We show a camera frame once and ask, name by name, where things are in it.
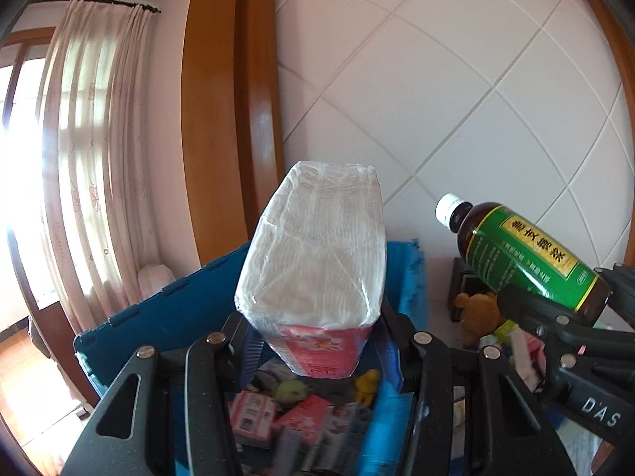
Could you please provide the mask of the yellow plastic toy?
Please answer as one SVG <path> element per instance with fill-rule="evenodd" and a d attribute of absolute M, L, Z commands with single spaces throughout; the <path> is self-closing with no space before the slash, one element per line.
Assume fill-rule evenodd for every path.
<path fill-rule="evenodd" d="M 382 374 L 377 369 L 370 369 L 355 379 L 355 401 L 364 407 L 372 405 L 380 387 Z"/>

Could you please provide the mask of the pink white tissue pack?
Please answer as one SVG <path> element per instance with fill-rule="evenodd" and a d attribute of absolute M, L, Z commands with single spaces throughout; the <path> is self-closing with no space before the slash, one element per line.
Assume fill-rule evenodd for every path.
<path fill-rule="evenodd" d="M 375 169 L 299 161 L 260 215 L 235 304 L 293 373 L 347 378 L 379 319 L 385 273 Z"/>

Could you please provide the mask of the green round plush in crate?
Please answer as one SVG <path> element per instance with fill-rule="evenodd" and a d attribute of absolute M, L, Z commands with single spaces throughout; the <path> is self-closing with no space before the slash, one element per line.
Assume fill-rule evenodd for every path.
<path fill-rule="evenodd" d="M 271 395 L 280 405 L 294 406 L 309 397 L 310 389 L 299 379 L 289 379 L 276 385 Z"/>

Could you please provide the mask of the white plastic bag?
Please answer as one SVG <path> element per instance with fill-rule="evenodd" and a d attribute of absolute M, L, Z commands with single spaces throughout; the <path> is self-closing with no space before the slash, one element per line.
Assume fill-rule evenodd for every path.
<path fill-rule="evenodd" d="M 147 264 L 138 273 L 141 298 L 146 300 L 175 281 L 173 272 L 165 264 Z"/>

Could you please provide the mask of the blue plastic storage crate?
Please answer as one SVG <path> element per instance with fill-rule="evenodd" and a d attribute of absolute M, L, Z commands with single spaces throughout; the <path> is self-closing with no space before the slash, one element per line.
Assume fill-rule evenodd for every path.
<path fill-rule="evenodd" d="M 221 330 L 229 315 L 236 312 L 233 294 L 247 253 L 245 247 L 240 247 L 173 282 L 154 297 L 111 317 L 102 326 L 80 334 L 74 341 L 74 350 L 101 399 L 139 347 L 152 345 L 159 353 L 168 353 L 189 348 L 207 334 Z M 424 269 L 423 253 L 417 242 L 393 241 L 387 245 L 387 301 L 395 312 L 406 315 L 418 330 L 425 323 Z M 375 350 L 364 356 L 364 364 L 381 362 L 375 334 L 371 341 Z M 245 388 L 260 362 L 272 355 L 270 348 L 250 326 L 242 348 L 238 388 L 226 393 L 227 401 Z M 406 430 L 402 413 L 411 401 L 409 395 L 397 393 L 383 374 L 379 400 L 367 433 L 344 451 L 347 473 L 399 475 L 396 472 L 397 448 Z M 235 443 L 242 473 L 263 464 L 262 455 L 236 440 Z M 174 428 L 173 447 L 177 468 L 174 475 L 192 475 L 187 468 L 185 433 L 181 424 Z"/>

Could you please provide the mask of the sheer pink curtain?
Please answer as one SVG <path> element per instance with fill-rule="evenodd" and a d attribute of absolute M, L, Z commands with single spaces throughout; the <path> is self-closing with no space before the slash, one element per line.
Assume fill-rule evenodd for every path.
<path fill-rule="evenodd" d="M 159 261 L 143 96 L 152 13 L 73 0 L 56 27 L 38 95 L 47 260 L 74 332 L 143 299 Z"/>

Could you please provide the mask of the black box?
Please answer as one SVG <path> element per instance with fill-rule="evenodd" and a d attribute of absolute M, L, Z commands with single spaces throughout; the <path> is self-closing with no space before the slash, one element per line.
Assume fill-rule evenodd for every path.
<path fill-rule="evenodd" d="M 456 306 L 455 299 L 459 294 L 488 294 L 492 289 L 466 264 L 466 262 L 456 257 L 453 260 L 452 273 L 446 308 L 448 308 L 450 320 L 459 322 L 461 320 L 461 310 Z"/>

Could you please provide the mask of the green label brown bottle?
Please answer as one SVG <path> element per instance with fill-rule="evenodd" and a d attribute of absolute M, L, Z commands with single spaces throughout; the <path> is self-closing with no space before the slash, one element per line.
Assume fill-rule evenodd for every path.
<path fill-rule="evenodd" d="M 539 294 L 592 326 L 607 305 L 607 282 L 531 220 L 496 202 L 473 205 L 445 194 L 440 224 L 456 234 L 461 257 L 494 292 L 507 286 Z"/>

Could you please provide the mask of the wooden door frame left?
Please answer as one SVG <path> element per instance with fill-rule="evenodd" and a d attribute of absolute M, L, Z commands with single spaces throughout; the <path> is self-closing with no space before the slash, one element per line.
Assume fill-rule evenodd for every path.
<path fill-rule="evenodd" d="M 198 258 L 252 238 L 284 175 L 275 0 L 190 0 L 182 150 Z"/>

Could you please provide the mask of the red white medicine box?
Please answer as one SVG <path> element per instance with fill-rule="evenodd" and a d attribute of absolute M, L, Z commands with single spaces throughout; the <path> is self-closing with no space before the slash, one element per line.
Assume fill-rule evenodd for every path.
<path fill-rule="evenodd" d="M 266 394 L 243 390 L 229 410 L 233 436 L 238 444 L 269 448 L 273 437 L 275 402 Z"/>

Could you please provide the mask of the brown teddy bear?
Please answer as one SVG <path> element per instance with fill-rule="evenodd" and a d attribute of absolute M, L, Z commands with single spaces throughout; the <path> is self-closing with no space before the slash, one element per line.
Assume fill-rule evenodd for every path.
<path fill-rule="evenodd" d="M 497 295 L 493 292 L 473 296 L 462 292 L 456 296 L 454 304 L 461 312 L 460 323 L 465 348 L 477 346 L 480 338 L 493 333 L 506 320 L 499 312 Z"/>

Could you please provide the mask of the pink tissue pack in crate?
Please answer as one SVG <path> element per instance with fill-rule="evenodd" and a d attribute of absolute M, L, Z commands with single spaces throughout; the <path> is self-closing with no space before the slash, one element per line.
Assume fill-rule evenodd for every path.
<path fill-rule="evenodd" d="M 322 431 L 323 422 L 331 410 L 327 400 L 310 395 L 279 419 L 275 420 L 275 430 L 281 432 L 285 428 L 301 434 L 304 444 L 313 445 Z"/>

